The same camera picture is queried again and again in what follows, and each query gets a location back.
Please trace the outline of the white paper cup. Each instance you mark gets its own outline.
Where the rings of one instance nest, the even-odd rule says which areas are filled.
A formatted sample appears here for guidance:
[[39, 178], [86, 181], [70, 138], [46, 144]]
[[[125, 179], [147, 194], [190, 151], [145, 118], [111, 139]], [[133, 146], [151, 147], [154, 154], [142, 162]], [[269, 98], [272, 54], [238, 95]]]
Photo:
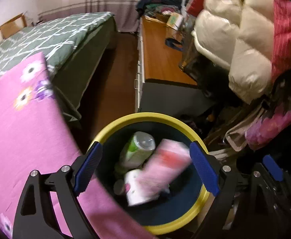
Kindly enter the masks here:
[[159, 198], [159, 195], [145, 196], [143, 194], [141, 185], [137, 181], [141, 172], [140, 169], [134, 169], [125, 174], [125, 194], [129, 207], [139, 206]]

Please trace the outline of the cream puffer jacket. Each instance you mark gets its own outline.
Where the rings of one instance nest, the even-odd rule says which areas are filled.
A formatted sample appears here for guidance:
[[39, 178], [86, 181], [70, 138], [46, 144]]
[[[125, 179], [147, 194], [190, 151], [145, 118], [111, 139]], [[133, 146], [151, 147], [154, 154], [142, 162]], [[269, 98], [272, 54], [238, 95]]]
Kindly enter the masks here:
[[274, 0], [204, 0], [192, 35], [197, 51], [229, 72], [229, 88], [245, 103], [267, 92]]

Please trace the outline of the pink strawberry milk carton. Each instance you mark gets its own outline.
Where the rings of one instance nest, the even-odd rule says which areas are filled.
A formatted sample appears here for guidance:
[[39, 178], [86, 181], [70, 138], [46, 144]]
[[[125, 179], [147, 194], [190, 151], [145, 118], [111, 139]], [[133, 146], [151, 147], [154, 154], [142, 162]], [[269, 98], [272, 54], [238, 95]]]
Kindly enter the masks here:
[[163, 139], [137, 178], [145, 196], [166, 190], [189, 165], [189, 148], [182, 142]]

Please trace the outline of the green white lotion bottle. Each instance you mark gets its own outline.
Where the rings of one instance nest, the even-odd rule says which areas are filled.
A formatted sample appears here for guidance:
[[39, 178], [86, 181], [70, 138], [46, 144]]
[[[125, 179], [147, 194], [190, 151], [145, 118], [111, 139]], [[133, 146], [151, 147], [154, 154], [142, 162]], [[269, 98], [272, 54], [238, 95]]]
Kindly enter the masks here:
[[145, 132], [135, 132], [120, 153], [115, 170], [125, 174], [139, 168], [152, 155], [156, 148], [154, 137]]

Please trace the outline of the clothes pile on cabinet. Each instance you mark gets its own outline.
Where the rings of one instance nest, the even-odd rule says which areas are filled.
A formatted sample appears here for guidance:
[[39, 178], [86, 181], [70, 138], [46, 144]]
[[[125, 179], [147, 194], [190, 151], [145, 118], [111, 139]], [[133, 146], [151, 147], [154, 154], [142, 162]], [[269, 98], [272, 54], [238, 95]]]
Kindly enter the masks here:
[[136, 4], [138, 19], [143, 15], [155, 16], [155, 13], [161, 13], [167, 10], [180, 12], [182, 0], [140, 0]]

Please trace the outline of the yellow rimmed trash bin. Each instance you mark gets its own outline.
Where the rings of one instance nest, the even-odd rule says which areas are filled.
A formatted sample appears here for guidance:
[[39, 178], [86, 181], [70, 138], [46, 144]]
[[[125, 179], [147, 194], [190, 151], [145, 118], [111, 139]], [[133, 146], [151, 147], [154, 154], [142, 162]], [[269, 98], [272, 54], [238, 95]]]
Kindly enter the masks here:
[[100, 238], [156, 238], [185, 227], [209, 193], [189, 147], [200, 137], [160, 113], [134, 113], [105, 126], [96, 177], [79, 197]]

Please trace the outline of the wooden tv cabinet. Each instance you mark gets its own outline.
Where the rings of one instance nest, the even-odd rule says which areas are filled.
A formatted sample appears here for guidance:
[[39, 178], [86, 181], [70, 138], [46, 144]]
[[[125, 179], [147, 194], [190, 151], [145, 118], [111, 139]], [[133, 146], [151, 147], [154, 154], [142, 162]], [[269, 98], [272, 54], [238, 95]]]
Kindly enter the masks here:
[[135, 77], [135, 111], [172, 117], [199, 116], [211, 106], [197, 84], [181, 71], [182, 53], [165, 45], [166, 25], [140, 20]]

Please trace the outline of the wooden headboard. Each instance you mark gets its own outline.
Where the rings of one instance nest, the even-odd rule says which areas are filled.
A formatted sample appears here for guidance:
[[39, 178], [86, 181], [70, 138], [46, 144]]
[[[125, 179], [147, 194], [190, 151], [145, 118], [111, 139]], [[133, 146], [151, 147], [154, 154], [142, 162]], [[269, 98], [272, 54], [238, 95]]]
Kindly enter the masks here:
[[0, 43], [27, 26], [25, 16], [19, 14], [0, 26]]

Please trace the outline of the bed with green quilt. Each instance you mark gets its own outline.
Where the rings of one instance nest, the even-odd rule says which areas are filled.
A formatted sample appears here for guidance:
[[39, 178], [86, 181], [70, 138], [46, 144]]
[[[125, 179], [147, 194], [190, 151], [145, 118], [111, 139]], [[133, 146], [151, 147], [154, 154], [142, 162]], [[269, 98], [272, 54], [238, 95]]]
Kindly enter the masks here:
[[0, 77], [27, 57], [43, 53], [63, 114], [67, 121], [77, 121], [83, 94], [115, 31], [114, 15], [108, 11], [25, 27], [0, 43]]

